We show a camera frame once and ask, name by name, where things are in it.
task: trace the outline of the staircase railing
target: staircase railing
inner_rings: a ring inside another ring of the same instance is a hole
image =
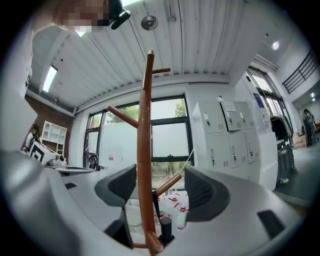
[[[309,76],[311,76],[317,67],[318,60],[314,53],[309,51],[299,67],[282,83],[282,85],[287,89],[289,94],[292,93],[292,91],[298,88]]]

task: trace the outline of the floor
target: floor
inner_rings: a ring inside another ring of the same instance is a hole
[[[292,172],[289,182],[281,184],[275,193],[294,205],[308,207],[320,187],[320,143],[293,150],[297,172]]]

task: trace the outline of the white corrugated ceiling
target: white corrugated ceiling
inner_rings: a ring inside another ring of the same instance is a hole
[[[46,96],[73,108],[139,82],[150,49],[155,53],[154,69],[171,68],[167,75],[228,75],[242,47],[239,42],[246,44],[241,31],[247,5],[243,0],[144,0],[128,5],[131,18],[117,30],[105,27],[82,37],[75,32],[65,37],[51,62],[58,72]],[[153,31],[141,27],[147,15],[158,19]],[[43,83],[46,58],[59,33],[67,32],[50,27],[34,38],[35,88]]]

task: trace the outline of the brick wall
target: brick wall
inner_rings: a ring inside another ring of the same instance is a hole
[[[55,110],[52,107],[49,107],[43,104],[42,102],[30,97],[29,95],[26,95],[25,99],[33,108],[33,110],[38,114],[38,117],[36,118],[35,123],[39,124],[41,135],[42,135],[42,130],[44,128],[45,121],[67,128],[65,145],[64,145],[64,156],[68,161],[70,133],[71,133],[71,128],[74,122],[74,118],[67,114],[61,113],[60,111]],[[57,144],[49,141],[45,141],[45,140],[43,140],[42,143],[45,144],[50,149],[56,151]]]

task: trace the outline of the wooden coat rack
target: wooden coat rack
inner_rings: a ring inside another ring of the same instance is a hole
[[[148,248],[152,256],[162,252],[164,247],[157,238],[155,232],[154,209],[152,197],[152,176],[151,176],[151,87],[152,75],[170,72],[170,68],[153,70],[155,54],[150,50],[147,54],[145,72],[140,94],[139,118],[132,119],[116,107],[109,105],[107,110],[129,125],[137,128],[137,179],[138,196],[142,227],[144,231],[145,244],[135,243],[135,248]],[[160,196],[177,181],[181,179],[180,174],[174,175],[169,181],[156,190]]]

